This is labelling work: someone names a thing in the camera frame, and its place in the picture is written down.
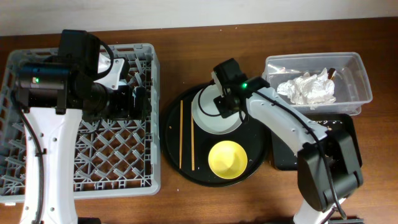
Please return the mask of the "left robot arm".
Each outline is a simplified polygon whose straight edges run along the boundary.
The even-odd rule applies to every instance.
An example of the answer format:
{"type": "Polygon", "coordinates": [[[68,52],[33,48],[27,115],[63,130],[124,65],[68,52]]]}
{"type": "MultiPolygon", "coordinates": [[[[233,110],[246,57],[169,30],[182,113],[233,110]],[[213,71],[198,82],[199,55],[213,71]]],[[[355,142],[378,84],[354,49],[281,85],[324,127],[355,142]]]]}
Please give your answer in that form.
{"type": "Polygon", "coordinates": [[[126,58],[84,30],[63,30],[56,55],[17,72],[12,103],[24,124],[26,180],[22,223],[99,223],[79,217],[73,196],[75,143],[82,120],[144,119],[149,92],[120,80],[126,58]]]}

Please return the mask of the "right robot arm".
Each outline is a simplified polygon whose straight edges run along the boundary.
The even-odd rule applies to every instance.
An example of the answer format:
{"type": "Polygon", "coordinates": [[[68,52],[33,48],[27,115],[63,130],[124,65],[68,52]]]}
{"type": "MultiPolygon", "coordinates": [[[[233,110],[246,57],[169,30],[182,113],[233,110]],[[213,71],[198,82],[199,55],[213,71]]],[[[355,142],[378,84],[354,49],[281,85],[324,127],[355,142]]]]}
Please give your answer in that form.
{"type": "Polygon", "coordinates": [[[297,157],[297,184],[303,197],[291,223],[329,223],[342,203],[363,185],[361,159],[344,129],[318,124],[286,103],[262,78],[214,83],[224,98],[219,110],[238,110],[269,128],[297,157]]]}

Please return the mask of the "yellow bowl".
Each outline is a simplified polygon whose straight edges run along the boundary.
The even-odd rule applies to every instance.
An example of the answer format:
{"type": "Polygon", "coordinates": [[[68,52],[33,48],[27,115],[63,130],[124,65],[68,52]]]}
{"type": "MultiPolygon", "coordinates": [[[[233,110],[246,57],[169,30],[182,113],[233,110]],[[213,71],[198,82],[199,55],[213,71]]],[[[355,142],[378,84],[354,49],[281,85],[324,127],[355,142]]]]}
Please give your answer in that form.
{"type": "Polygon", "coordinates": [[[240,144],[220,141],[210,149],[208,165],[216,176],[232,180],[244,173],[248,166],[248,156],[240,144]]]}

